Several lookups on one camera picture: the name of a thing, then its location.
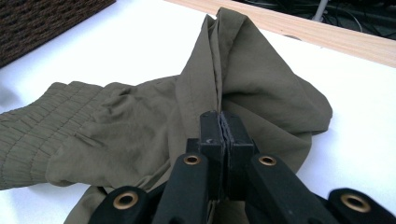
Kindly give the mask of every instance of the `brown wicker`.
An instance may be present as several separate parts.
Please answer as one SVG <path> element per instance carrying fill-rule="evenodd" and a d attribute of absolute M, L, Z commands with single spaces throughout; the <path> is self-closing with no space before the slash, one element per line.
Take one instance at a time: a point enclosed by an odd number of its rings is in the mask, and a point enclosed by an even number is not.
<path fill-rule="evenodd" d="M 1 0 L 0 67 L 20 58 L 116 0 Z"/>

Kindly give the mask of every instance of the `olive green fabric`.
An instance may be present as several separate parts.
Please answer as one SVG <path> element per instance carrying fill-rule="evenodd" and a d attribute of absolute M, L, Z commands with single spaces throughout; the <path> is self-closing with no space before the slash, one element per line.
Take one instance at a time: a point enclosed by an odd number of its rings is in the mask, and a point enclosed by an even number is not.
<path fill-rule="evenodd" d="M 32 104 L 0 115 L 0 189 L 48 182 L 50 157 L 120 86 L 54 83 Z"/>
<path fill-rule="evenodd" d="M 53 144 L 51 151 L 36 146 L 38 152 L 45 152 L 41 162 L 23 166 L 24 161 L 37 158 L 26 160 L 22 155 L 29 147 L 1 147 L 0 188 L 43 181 L 58 186 L 92 185 L 66 220 L 85 223 L 106 196 L 97 187 L 105 187 L 107 192 L 125 185 L 151 190 L 166 181 L 177 156 L 184 153 L 187 139 L 199 137 L 199 116 L 208 110 L 239 115 L 260 151 L 276 154 L 295 172 L 309 151 L 312 134 L 326 131 L 332 117 L 326 98 L 292 73 L 252 21 L 225 8 L 215 20 L 205 18 L 181 75 L 138 86 L 113 83 L 95 90 L 91 97 L 98 95 L 101 102 L 95 101 L 90 109 L 85 106 L 90 101 L 71 109 L 71 113 L 84 111 L 89 116 Z M 29 105 L 23 113 L 36 110 Z M 61 113 L 50 111 L 47 116 L 57 118 L 54 112 Z M 16 122 L 19 120 L 7 119 L 4 129 Z M 50 137 L 63 127 L 56 125 Z M 19 141 L 11 138 L 8 144 Z M 9 151 L 16 156 L 10 157 Z M 14 176 L 23 172 L 29 175 Z M 214 220 L 246 223 L 243 204 L 219 204 Z"/>

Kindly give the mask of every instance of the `round hole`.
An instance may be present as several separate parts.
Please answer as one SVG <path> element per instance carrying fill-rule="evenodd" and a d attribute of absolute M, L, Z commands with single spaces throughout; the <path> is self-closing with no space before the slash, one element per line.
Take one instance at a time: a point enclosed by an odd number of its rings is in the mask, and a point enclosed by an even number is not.
<path fill-rule="evenodd" d="M 276 159 L 269 157 L 269 156 L 260 157 L 259 161 L 261 164 L 268 165 L 268 166 L 273 166 L 276 164 Z"/>
<path fill-rule="evenodd" d="M 197 156 L 188 156 L 184 158 L 184 162 L 188 165 L 196 165 L 201 161 Z"/>
<path fill-rule="evenodd" d="M 138 199 L 139 197 L 137 196 L 136 192 L 127 191 L 120 194 L 114 199 L 113 206 L 119 210 L 128 209 L 134 206 L 137 203 Z"/>
<path fill-rule="evenodd" d="M 368 204 L 362 197 L 354 194 L 343 194 L 341 196 L 341 202 L 348 208 L 357 212 L 366 213 L 371 210 L 370 204 Z"/>

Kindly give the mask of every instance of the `white surface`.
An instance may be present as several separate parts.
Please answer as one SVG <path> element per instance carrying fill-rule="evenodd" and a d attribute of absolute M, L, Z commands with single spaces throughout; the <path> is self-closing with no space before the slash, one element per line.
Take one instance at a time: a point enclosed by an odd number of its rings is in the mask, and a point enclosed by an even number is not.
<path fill-rule="evenodd" d="M 179 74 L 204 17 L 161 0 L 119 0 L 0 69 L 0 113 L 33 102 L 56 81 L 135 85 Z M 396 69 L 262 32 L 333 108 L 329 131 L 314 137 L 298 176 L 325 198 L 332 189 L 353 188 L 396 214 Z M 86 188 L 42 184 L 0 191 L 0 218 L 63 223 Z"/>

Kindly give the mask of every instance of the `wooden board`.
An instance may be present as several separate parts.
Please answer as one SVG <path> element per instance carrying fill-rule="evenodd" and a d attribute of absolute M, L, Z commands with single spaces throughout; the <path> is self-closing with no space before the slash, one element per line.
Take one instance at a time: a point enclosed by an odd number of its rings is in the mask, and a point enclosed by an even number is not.
<path fill-rule="evenodd" d="M 263 30 L 295 36 L 304 42 L 376 63 L 396 67 L 396 41 L 347 29 L 305 20 L 260 7 L 231 0 L 165 0 L 216 15 L 220 7 L 238 11 L 250 17 Z"/>

